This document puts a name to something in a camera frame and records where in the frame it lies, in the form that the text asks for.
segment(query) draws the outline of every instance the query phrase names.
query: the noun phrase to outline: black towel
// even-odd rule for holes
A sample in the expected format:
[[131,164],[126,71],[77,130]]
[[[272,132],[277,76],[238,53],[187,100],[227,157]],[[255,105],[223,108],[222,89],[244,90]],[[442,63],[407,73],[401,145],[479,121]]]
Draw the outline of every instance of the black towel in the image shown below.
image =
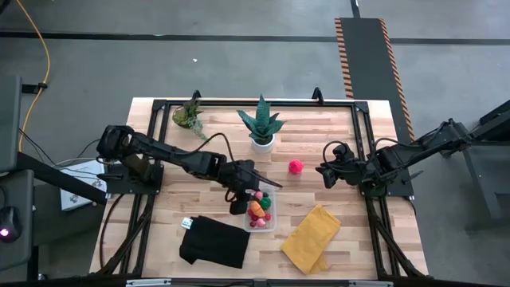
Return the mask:
[[197,259],[242,268],[249,232],[235,226],[198,216],[186,230],[179,255],[193,264]]

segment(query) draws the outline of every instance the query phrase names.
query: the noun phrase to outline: yellow cable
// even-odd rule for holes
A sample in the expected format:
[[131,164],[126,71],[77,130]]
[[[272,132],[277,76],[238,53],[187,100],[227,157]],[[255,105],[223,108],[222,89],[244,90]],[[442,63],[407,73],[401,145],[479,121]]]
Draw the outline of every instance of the yellow cable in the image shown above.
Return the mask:
[[[39,39],[41,39],[42,46],[45,48],[46,60],[48,61],[48,66],[46,68],[45,79],[42,81],[42,83],[46,84],[46,81],[48,80],[48,75],[49,75],[49,68],[51,67],[51,60],[49,59],[49,52],[48,52],[48,48],[46,47],[45,39],[42,38],[41,33],[39,33],[39,29],[37,28],[35,23],[33,23],[32,18],[30,17],[29,13],[26,12],[25,7],[20,2],[20,0],[16,0],[16,2],[18,3],[19,7],[22,8],[23,12],[25,13],[25,16],[29,19],[30,24],[32,24],[33,29],[35,29],[35,32],[39,36]],[[25,132],[26,124],[29,122],[30,113],[32,113],[32,108],[35,105],[35,103],[37,102],[37,100],[39,100],[39,97],[41,96],[42,91],[43,91],[43,88],[39,88],[39,92],[33,99],[32,104],[30,105],[29,111],[26,113],[25,122],[23,123],[23,127],[22,127],[23,132]],[[19,137],[19,144],[18,144],[19,151],[22,151],[22,149],[23,149],[23,138],[24,138],[24,136],[23,136],[23,134],[21,134],[21,136]]]

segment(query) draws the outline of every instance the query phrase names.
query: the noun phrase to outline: yellow cloth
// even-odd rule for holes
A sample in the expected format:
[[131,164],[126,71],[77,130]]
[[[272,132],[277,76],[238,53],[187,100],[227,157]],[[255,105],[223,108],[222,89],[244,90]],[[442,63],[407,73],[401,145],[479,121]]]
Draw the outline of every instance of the yellow cloth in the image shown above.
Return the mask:
[[340,229],[340,221],[315,206],[281,245],[281,250],[305,274],[328,270],[323,251]]

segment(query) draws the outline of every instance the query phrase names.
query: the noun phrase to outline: potted plant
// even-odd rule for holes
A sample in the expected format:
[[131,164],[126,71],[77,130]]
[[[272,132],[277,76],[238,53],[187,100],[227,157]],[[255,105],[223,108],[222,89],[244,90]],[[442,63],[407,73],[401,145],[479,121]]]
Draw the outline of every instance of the potted plant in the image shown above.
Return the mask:
[[185,102],[181,107],[175,109],[172,120],[181,128],[191,128],[195,135],[202,140],[207,140],[207,137],[202,133],[202,122],[198,119],[197,115],[202,111],[198,110],[200,101],[192,98]]
[[269,116],[271,104],[266,103],[264,97],[258,102],[257,113],[255,118],[248,116],[245,111],[237,110],[243,123],[252,132],[249,137],[252,138],[252,148],[255,152],[266,153],[273,149],[276,142],[276,133],[280,131],[284,125],[284,121],[277,120],[279,112]]

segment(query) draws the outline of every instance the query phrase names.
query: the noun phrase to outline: orange striped tape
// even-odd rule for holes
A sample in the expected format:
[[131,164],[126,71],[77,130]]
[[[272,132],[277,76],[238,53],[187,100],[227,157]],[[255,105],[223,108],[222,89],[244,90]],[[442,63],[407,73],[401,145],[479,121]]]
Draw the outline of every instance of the orange striped tape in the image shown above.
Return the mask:
[[342,22],[335,18],[336,41],[338,42],[338,51],[340,53],[340,64],[342,65],[343,86],[345,87],[345,96],[348,99],[354,99],[352,93],[351,72],[349,71],[349,62],[347,61],[347,51],[345,49],[345,40],[343,39]]
[[388,55],[390,56],[390,63],[391,63],[391,68],[393,69],[395,83],[397,84],[398,96],[400,96],[400,103],[402,104],[402,110],[404,111],[404,117],[406,118],[407,130],[409,131],[409,137],[411,138],[411,140],[414,141],[413,125],[411,124],[411,117],[409,115],[409,110],[407,109],[407,102],[406,102],[406,98],[404,97],[404,91],[402,89],[402,84],[400,83],[400,76],[398,75],[397,64],[395,63],[393,49],[391,48],[390,37],[388,36],[388,29],[386,28],[386,23],[384,22],[384,20],[379,19],[379,21],[381,22],[381,27],[382,27],[382,31],[383,31],[382,34],[384,35],[384,40],[386,40],[386,47],[388,49]]

